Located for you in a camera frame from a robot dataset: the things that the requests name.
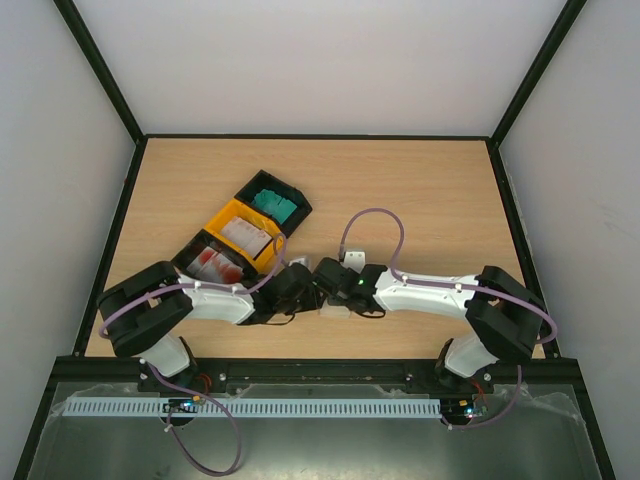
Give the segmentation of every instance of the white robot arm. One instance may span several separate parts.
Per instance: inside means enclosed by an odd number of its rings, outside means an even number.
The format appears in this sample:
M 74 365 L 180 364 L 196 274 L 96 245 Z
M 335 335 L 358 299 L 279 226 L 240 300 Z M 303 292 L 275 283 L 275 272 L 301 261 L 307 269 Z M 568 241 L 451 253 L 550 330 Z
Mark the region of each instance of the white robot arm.
M 497 267 L 485 267 L 480 275 L 434 277 L 391 272 L 387 266 L 372 264 L 358 272 L 328 257 L 313 273 L 301 264 L 291 264 L 251 294 L 242 293 L 247 284 L 221 290 L 177 274 L 169 262 L 159 262 L 106 291 L 99 299 L 102 316 L 108 318 L 132 300 L 169 284 L 185 287 L 158 297 L 155 305 L 142 303 L 108 327 L 117 356 L 140 356 L 165 377 L 192 363 L 184 342 L 170 333 L 182 319 L 261 324 L 276 313 L 316 309 L 322 296 L 361 316 L 414 310 L 468 321 L 473 331 L 451 339 L 441 353 L 436 373 L 444 384 L 470 377 L 498 360 L 518 364 L 530 360 L 541 325 L 541 318 L 525 308 L 462 288 L 489 286 L 541 306 L 529 290 Z

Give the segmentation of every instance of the teal object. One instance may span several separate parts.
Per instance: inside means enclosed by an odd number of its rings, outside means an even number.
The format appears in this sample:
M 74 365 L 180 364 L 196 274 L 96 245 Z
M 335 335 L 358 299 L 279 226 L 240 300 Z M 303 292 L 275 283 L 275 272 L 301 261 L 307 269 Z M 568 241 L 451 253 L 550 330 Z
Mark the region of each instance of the teal object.
M 253 197 L 251 205 L 272 216 L 280 224 L 284 223 L 298 208 L 291 200 L 287 200 L 266 188 Z

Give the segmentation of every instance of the wooden tabletop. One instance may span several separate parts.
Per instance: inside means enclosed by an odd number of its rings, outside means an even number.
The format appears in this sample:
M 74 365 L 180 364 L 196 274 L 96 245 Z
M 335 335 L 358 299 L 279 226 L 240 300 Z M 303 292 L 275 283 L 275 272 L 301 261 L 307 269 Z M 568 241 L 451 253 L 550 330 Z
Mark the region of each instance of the wooden tabletop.
M 404 222 L 398 267 L 464 275 L 497 265 L 521 279 L 484 142 L 395 140 L 151 139 L 126 215 L 107 287 L 158 260 L 170 260 L 260 169 L 301 190 L 313 212 L 291 236 L 288 258 L 308 254 L 312 268 L 337 256 L 356 212 L 385 207 Z M 347 247 L 368 263 L 388 264 L 398 241 L 394 221 L 360 218 Z M 88 356 L 113 356 L 97 335 Z M 173 332 L 196 357 L 435 358 L 466 322 L 418 312 L 384 319 L 299 314 L 289 325 L 238 327 L 184 320 Z

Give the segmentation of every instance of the purple cable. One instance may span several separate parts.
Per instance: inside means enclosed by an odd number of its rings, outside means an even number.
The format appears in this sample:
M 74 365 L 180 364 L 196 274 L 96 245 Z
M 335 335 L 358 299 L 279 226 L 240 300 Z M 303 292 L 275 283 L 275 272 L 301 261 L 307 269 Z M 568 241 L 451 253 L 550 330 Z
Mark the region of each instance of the purple cable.
M 156 367 L 154 367 L 150 363 L 147 363 L 147 365 L 149 366 L 149 369 L 151 370 L 151 373 L 153 373 L 153 375 L 156 377 L 156 379 L 162 385 L 164 385 L 165 387 L 172 388 L 173 390 L 177 390 L 179 392 L 188 393 L 189 395 L 192 395 L 192 396 L 197 395 L 197 396 L 200 396 L 200 397 L 206 399 L 207 401 L 213 403 L 216 407 L 218 407 L 220 410 L 222 410 L 222 412 L 227 416 L 227 418 L 231 422 L 231 426 L 233 427 L 233 430 L 236 433 L 236 441 L 237 441 L 236 458 L 233 460 L 233 463 L 231 464 L 231 466 L 227 470 L 225 470 L 224 472 L 218 472 L 217 470 L 211 470 L 210 468 L 207 468 L 204 465 L 202 465 L 200 462 L 198 462 L 188 452 L 187 447 L 184 446 L 184 443 L 182 443 L 182 440 L 180 440 L 180 437 L 178 436 L 178 433 L 176 432 L 175 428 L 173 427 L 173 425 L 171 425 L 171 413 L 172 412 L 170 411 L 169 414 L 167 415 L 167 429 L 168 429 L 167 431 L 170 432 L 171 435 L 173 435 L 173 438 L 175 438 L 176 442 L 178 442 L 178 447 L 180 448 L 180 450 L 184 454 L 184 456 L 187 459 L 187 461 L 196 470 L 204 473 L 205 475 L 209 475 L 210 477 L 224 477 L 224 476 L 227 476 L 227 475 L 231 475 L 233 472 L 235 472 L 236 469 L 238 468 L 238 465 L 240 464 L 240 457 L 242 456 L 242 435 L 240 434 L 240 427 L 238 426 L 238 422 L 236 422 L 236 419 L 233 417 L 233 415 L 231 414 L 229 409 L 227 407 L 225 407 L 224 405 L 222 405 L 222 403 L 220 403 L 218 400 L 216 400 L 213 397 L 210 397 L 208 395 L 204 395 L 204 394 L 202 394 L 200 392 L 196 392 L 195 390 L 190 390 L 188 388 L 184 388 L 184 387 L 180 387 L 178 385 L 174 385 L 173 383 L 167 381 L 160 374 L 160 372 L 158 372 Z
M 347 235 L 349 233 L 349 230 L 351 229 L 351 226 L 353 225 L 353 222 L 355 222 L 358 217 L 361 217 L 362 215 L 365 215 L 367 213 L 373 213 L 373 212 L 379 212 L 379 213 L 384 213 L 386 215 L 389 215 L 391 218 L 393 218 L 396 221 L 396 223 L 398 224 L 398 228 L 400 229 L 400 239 L 398 240 L 398 246 L 393 252 L 393 255 L 391 256 L 391 262 L 389 264 L 389 270 L 393 278 L 401 282 L 406 282 L 409 285 L 422 285 L 425 287 L 435 287 L 435 288 L 456 288 L 457 284 L 453 282 L 437 282 L 433 280 L 431 281 L 430 280 L 412 280 L 411 278 L 408 278 L 408 277 L 402 278 L 402 275 L 400 275 L 396 271 L 396 262 L 398 260 L 398 256 L 400 255 L 400 250 L 402 249 L 402 245 L 404 244 L 404 225 L 402 224 L 402 220 L 400 220 L 400 217 L 398 217 L 391 210 L 387 210 L 386 208 L 379 208 L 379 207 L 367 208 L 365 210 L 362 210 L 356 213 L 353 217 L 351 217 L 351 220 L 349 220 L 349 223 L 347 223 L 347 226 L 344 229 L 344 233 L 342 234 L 342 238 L 340 239 L 340 250 L 338 251 L 338 258 L 342 259 L 344 255 L 344 244 L 347 240 Z M 461 284 L 460 286 L 462 287 L 463 290 L 472 290 L 475 292 L 485 293 L 487 295 L 502 298 L 503 300 L 507 300 L 508 302 L 515 303 L 516 305 L 524 307 L 527 310 L 542 317 L 544 321 L 549 324 L 549 327 L 551 327 L 551 333 L 546 337 L 541 338 L 536 343 L 550 342 L 554 338 L 556 338 L 556 336 L 558 335 L 558 326 L 553 321 L 551 316 L 544 310 L 536 307 L 535 305 L 532 305 L 529 302 L 525 302 L 524 300 L 520 300 L 519 298 L 514 297 L 512 295 L 508 295 L 498 290 L 494 290 L 492 288 L 482 287 L 479 285 L 469 285 L 469 284 Z M 449 422 L 447 422 L 444 416 L 442 417 L 442 420 L 444 424 L 447 425 L 452 430 L 466 430 L 466 429 L 485 427 L 485 426 L 491 425 L 497 422 L 498 420 L 500 420 L 502 417 L 504 417 L 511 410 L 511 408 L 513 408 L 518 398 L 518 395 L 520 393 L 521 385 L 522 385 L 522 368 L 520 367 L 520 365 L 518 365 L 518 381 L 516 383 L 516 391 L 514 392 L 514 395 L 511 401 L 498 415 L 496 415 L 490 420 L 487 420 L 486 422 L 476 423 L 473 425 L 460 425 L 460 426 L 449 425 Z
M 487 288 L 487 287 L 482 287 L 480 285 L 469 285 L 469 284 L 456 284 L 454 282 L 439 282 L 439 281 L 435 281 L 435 280 L 413 280 L 410 277 L 407 277 L 406 279 L 402 278 L 402 275 L 400 275 L 397 271 L 396 271 L 396 264 L 398 261 L 398 256 L 400 255 L 400 250 L 402 249 L 402 245 L 404 244 L 404 225 L 402 224 L 402 220 L 400 220 L 400 217 L 398 217 L 395 213 L 393 213 L 391 210 L 387 210 L 386 208 L 379 208 L 379 207 L 373 207 L 373 208 L 367 208 L 365 210 L 362 210 L 358 213 L 356 213 L 351 220 L 349 220 L 349 223 L 347 223 L 347 226 L 344 229 L 344 233 L 342 234 L 342 239 L 340 240 L 340 250 L 338 252 L 338 258 L 342 258 L 344 255 L 344 244 L 345 241 L 347 239 L 347 234 L 349 233 L 349 230 L 351 229 L 351 226 L 353 225 L 353 222 L 356 221 L 356 219 L 358 217 L 361 217 L 362 215 L 365 215 L 367 213 L 373 213 L 373 212 L 379 212 L 379 213 L 384 213 L 386 215 L 389 215 L 391 218 L 393 218 L 396 223 L 398 224 L 398 228 L 400 229 L 400 239 L 398 240 L 398 246 L 396 247 L 395 251 L 393 252 L 393 255 L 391 256 L 391 262 L 389 264 L 389 271 L 391 272 L 391 275 L 393 276 L 393 278 L 395 278 L 396 280 L 399 280 L 401 282 L 406 282 L 409 285 L 422 285 L 425 287 L 435 287 L 435 288 L 456 288 L 456 285 L 460 285 L 462 287 L 463 290 L 471 290 L 474 292 L 479 292 L 479 293 L 484 293 L 487 295 L 491 295 L 493 297 L 497 297 L 497 298 L 501 298 L 503 300 L 507 300 L 508 302 L 514 303 L 516 305 L 519 305 L 521 307 L 526 308 L 527 310 L 535 313 L 536 315 L 539 315 L 540 317 L 542 317 L 542 319 L 547 322 L 547 324 L 549 325 L 549 327 L 551 328 L 551 333 L 549 335 L 547 335 L 544 338 L 539 339 L 536 343 L 542 344 L 542 343 L 548 343 L 550 341 L 552 341 L 554 338 L 556 338 L 556 336 L 558 335 L 558 326 L 556 325 L 556 322 L 553 321 L 553 319 L 551 318 L 551 316 L 545 312 L 544 310 L 536 307 L 535 305 L 532 305 L 529 302 L 525 302 L 524 300 L 521 300 L 517 297 L 514 297 L 512 295 L 509 295 L 507 293 L 503 293 L 500 292 L 499 290 L 494 290 L 492 288 Z
M 520 395 L 520 388 L 522 387 L 522 367 L 518 365 L 518 380 L 516 381 L 516 389 L 513 392 L 513 397 L 509 400 L 509 403 L 502 411 L 495 417 L 490 418 L 484 422 L 472 423 L 469 425 L 451 425 L 444 416 L 442 416 L 442 422 L 449 428 L 449 430 L 471 430 L 472 428 L 488 427 L 489 425 L 496 423 L 502 417 L 504 417 L 513 408 Z
M 278 271 L 278 268 L 280 267 L 281 263 L 284 264 L 284 256 L 285 256 L 285 253 L 287 252 L 287 238 L 282 233 L 278 233 L 273 238 L 273 243 L 274 243 L 274 249 L 275 249 L 276 248 L 276 243 L 277 243 L 278 239 L 280 239 L 280 238 L 282 238 L 282 240 L 283 240 L 282 248 L 280 249 L 279 252 L 277 252 L 278 256 L 276 258 L 276 261 L 275 261 L 271 271 L 262 280 L 260 280 L 258 283 L 256 283 L 253 287 L 250 287 L 250 288 L 247 288 L 247 289 L 243 289 L 243 290 L 236 290 L 234 292 L 235 294 L 237 294 L 237 295 L 249 295 L 249 294 L 255 292 L 256 290 L 261 288 L 265 283 L 267 283 L 269 280 L 271 280 L 271 278 Z M 196 287 L 197 288 L 204 288 L 204 289 L 207 289 L 207 290 L 220 290 L 222 292 L 232 292 L 233 291 L 233 288 L 230 287 L 229 285 L 223 285 L 223 284 L 218 284 L 218 283 L 208 283 L 208 282 L 198 282 L 198 283 L 200 285 L 199 287 L 197 287 L 197 284 L 195 282 L 194 283 L 177 283 L 175 285 L 169 285 L 167 287 L 161 287 L 161 288 L 158 288 L 157 290 L 154 290 L 152 292 L 145 293 L 142 297 L 136 298 L 132 302 L 126 304 L 124 307 L 120 308 L 119 310 L 116 310 L 114 313 L 109 315 L 109 317 L 102 323 L 102 325 L 100 325 L 100 329 L 98 330 L 98 335 L 100 335 L 100 337 L 102 337 L 102 338 L 109 338 L 109 335 L 107 333 L 107 329 L 109 328 L 109 325 L 111 325 L 113 322 L 115 322 L 118 318 L 120 318 L 122 315 L 124 315 L 128 311 L 136 308 L 138 305 L 141 305 L 141 304 L 143 304 L 145 302 L 148 302 L 152 298 L 156 298 L 156 297 L 159 297 L 161 295 L 164 295 L 165 293 L 173 292 L 175 290 L 182 290 L 182 289 L 194 289 Z

